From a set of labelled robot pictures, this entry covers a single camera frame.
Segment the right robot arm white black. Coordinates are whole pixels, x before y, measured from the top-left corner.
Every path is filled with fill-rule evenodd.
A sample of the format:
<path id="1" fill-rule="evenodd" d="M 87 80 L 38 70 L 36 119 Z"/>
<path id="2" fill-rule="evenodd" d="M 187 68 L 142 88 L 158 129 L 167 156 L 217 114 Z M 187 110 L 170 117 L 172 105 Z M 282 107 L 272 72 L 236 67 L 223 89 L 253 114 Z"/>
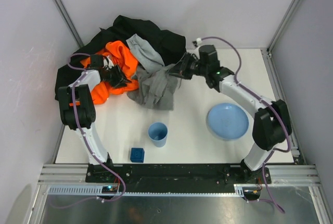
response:
<path id="1" fill-rule="evenodd" d="M 281 99 L 272 101 L 259 96 L 244 86 L 237 73 L 220 65 L 213 45 L 198 47 L 197 56 L 186 53 L 168 73 L 184 80 L 204 77 L 209 88 L 233 99 L 253 118 L 254 144 L 240 163 L 246 173 L 266 164 L 275 151 L 281 150 L 278 144 L 290 143 L 292 129 L 287 104 Z"/>

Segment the dark grey cloth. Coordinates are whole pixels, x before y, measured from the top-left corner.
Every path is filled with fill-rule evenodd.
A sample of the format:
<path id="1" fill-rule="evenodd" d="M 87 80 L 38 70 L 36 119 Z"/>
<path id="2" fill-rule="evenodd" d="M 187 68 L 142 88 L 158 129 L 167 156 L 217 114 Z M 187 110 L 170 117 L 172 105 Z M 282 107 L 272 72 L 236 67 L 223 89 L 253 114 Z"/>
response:
<path id="1" fill-rule="evenodd" d="M 178 85 L 178 78 L 169 75 L 173 67 L 170 64 L 154 73 L 148 73 L 139 66 L 136 71 L 138 89 L 127 92 L 128 98 L 147 109 L 172 111 Z"/>

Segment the orange cloth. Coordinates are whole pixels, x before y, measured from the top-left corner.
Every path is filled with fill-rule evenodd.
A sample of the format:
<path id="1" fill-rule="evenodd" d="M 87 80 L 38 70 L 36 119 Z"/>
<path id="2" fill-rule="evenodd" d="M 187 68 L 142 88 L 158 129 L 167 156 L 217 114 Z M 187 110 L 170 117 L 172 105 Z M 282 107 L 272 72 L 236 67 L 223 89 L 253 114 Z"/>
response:
<path id="1" fill-rule="evenodd" d="M 107 101 L 110 95 L 121 95 L 125 92 L 137 90 L 138 81 L 132 79 L 135 74 L 138 60 L 132 55 L 129 48 L 121 41 L 108 42 L 104 48 L 95 54 L 101 54 L 109 58 L 114 65 L 119 65 L 126 78 L 130 80 L 125 87 L 113 88 L 108 82 L 102 81 L 91 91 L 93 103 L 95 105 L 103 104 Z"/>

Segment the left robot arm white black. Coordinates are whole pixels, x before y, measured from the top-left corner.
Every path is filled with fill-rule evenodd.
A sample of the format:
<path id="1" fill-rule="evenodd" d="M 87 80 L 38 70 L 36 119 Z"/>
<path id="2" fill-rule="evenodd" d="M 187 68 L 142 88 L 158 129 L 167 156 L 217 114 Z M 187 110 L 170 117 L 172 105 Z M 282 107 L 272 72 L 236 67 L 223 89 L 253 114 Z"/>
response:
<path id="1" fill-rule="evenodd" d="M 92 90 L 101 82 L 107 82 L 112 88 L 126 87 L 131 81 L 126 78 L 119 65 L 109 65 L 109 58 L 94 54 L 90 56 L 87 68 L 67 65 L 81 72 L 70 85 L 58 89 L 60 118 L 65 126 L 73 130 L 85 144 L 91 165 L 108 164 L 111 158 L 97 133 L 96 110 L 91 96 Z"/>

